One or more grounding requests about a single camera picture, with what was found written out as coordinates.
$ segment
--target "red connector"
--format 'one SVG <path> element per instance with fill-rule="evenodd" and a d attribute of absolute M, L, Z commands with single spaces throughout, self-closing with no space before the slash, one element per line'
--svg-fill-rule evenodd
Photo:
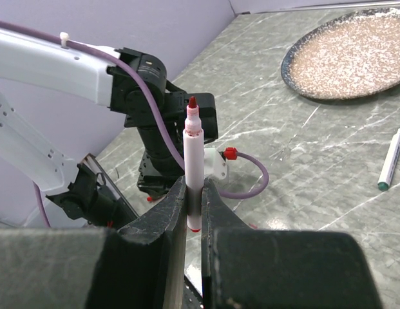
<path fill-rule="evenodd" d="M 147 196 L 147 201 L 149 203 L 153 202 L 153 201 L 158 201 L 159 199 L 161 199 L 162 196 L 157 196 L 156 198 L 153 198 L 152 196 Z"/>
<path fill-rule="evenodd" d="M 225 148 L 224 156 L 227 160 L 236 160 L 237 159 L 237 149 L 235 149 L 234 147 Z"/>

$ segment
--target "plate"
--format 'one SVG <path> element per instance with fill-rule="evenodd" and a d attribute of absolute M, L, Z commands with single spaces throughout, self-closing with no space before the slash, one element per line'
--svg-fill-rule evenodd
<path fill-rule="evenodd" d="M 400 8 L 343 15 L 294 44 L 281 77 L 316 100 L 367 97 L 400 84 Z"/>

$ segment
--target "white marker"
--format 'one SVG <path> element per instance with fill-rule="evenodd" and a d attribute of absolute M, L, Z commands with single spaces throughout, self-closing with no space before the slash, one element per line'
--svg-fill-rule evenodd
<path fill-rule="evenodd" d="M 189 99 L 182 136 L 187 185 L 187 226 L 193 232 L 199 232 L 201 195 L 204 187 L 204 131 L 201 128 L 200 111 L 194 97 Z"/>
<path fill-rule="evenodd" d="M 387 191 L 392 182 L 395 165 L 400 155 L 400 128 L 397 133 L 393 135 L 390 147 L 388 148 L 385 164 L 381 170 L 379 182 L 377 186 L 382 191 Z"/>

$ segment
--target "green marker cap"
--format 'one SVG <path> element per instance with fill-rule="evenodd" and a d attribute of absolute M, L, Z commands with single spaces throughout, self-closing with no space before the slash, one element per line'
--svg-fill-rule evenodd
<path fill-rule="evenodd" d="M 380 191 L 387 191 L 388 188 L 389 188 L 388 184 L 385 183 L 385 182 L 379 182 L 379 183 L 377 184 L 377 186 L 379 187 L 379 190 L 380 190 Z"/>

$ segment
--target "red marker tip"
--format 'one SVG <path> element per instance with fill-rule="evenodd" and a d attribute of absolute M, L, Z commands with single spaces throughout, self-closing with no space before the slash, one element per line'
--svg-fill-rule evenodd
<path fill-rule="evenodd" d="M 195 97 L 189 98 L 188 107 L 189 108 L 196 108 L 197 107 L 197 101 L 195 100 Z"/>

